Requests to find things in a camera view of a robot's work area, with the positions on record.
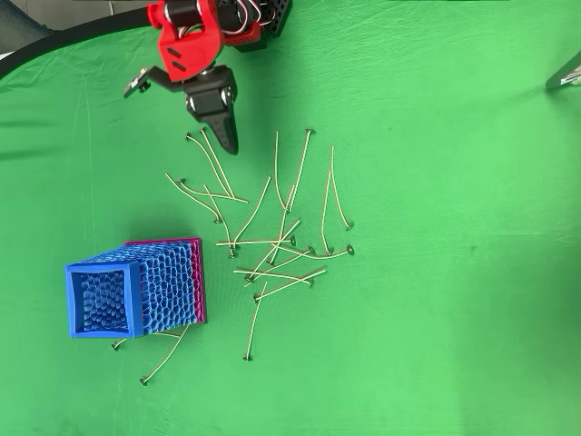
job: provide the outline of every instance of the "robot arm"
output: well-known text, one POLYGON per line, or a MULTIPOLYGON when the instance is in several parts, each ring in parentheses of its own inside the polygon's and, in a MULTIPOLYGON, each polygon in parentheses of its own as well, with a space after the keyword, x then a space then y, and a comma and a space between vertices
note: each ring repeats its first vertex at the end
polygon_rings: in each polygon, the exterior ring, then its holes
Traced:
POLYGON ((215 65, 225 45, 241 51, 264 48, 264 30, 278 35, 291 0, 159 0, 149 4, 150 24, 161 29, 158 40, 166 71, 144 68, 125 87, 123 96, 145 92, 150 81, 169 91, 184 91, 186 109, 214 131, 221 146, 238 153, 234 101, 238 90, 234 74, 226 65, 215 65))

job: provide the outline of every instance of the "green fabric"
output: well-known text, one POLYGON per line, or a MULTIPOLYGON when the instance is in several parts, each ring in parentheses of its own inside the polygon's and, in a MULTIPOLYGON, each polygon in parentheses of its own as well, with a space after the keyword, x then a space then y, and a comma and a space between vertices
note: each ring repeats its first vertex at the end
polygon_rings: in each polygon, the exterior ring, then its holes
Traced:
MULTIPOLYGON (((183 141, 183 95, 153 85, 157 32, 47 54, 0 81, 0 433, 18 435, 578 434, 581 94, 543 83, 579 49, 581 3, 295 0, 268 50, 224 50, 240 88, 241 152, 218 150, 234 232, 272 173, 281 189, 313 126, 290 220, 319 253, 330 146, 345 213, 326 234, 355 257, 254 303, 212 215, 163 176, 220 186, 183 141), (113 352, 67 335, 66 263, 138 238, 200 235, 207 324, 113 352)), ((270 189, 244 235, 278 232, 270 189)))

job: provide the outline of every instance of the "blue basket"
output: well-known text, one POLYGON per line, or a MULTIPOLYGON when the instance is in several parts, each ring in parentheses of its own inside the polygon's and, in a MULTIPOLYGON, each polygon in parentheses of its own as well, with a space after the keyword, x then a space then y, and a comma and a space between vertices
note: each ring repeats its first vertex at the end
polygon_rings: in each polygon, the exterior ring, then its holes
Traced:
POLYGON ((64 269, 71 337, 134 338, 205 321, 198 238, 127 243, 64 269))

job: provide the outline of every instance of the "black mount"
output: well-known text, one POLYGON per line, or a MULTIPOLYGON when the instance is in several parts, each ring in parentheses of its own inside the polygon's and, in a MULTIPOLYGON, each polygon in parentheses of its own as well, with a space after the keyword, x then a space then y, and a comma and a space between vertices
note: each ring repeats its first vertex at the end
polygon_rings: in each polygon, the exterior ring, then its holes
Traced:
POLYGON ((238 153, 238 134, 234 119, 234 100, 238 88, 234 73, 226 65, 211 66, 184 82, 172 82, 170 76, 157 66, 144 68, 125 86, 123 97, 135 90, 144 93, 151 82, 176 93, 186 93, 186 109, 199 123, 210 126, 218 142, 230 154, 238 153))

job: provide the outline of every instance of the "red bracket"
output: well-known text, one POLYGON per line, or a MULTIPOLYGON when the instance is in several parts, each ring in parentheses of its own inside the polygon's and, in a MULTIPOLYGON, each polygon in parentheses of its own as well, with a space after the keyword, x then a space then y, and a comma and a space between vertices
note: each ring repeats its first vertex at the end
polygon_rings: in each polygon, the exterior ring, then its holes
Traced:
POLYGON ((178 28, 165 16, 165 0, 147 5, 153 27, 161 28, 158 48, 170 79, 190 79, 207 68, 220 54, 225 40, 216 12, 215 0, 198 0, 203 29, 180 38, 178 28))
POLYGON ((261 24, 258 21, 253 21, 251 23, 251 28, 246 32, 242 32, 238 35, 226 35, 224 36, 226 45, 238 45, 245 43, 253 43, 261 39, 261 24))

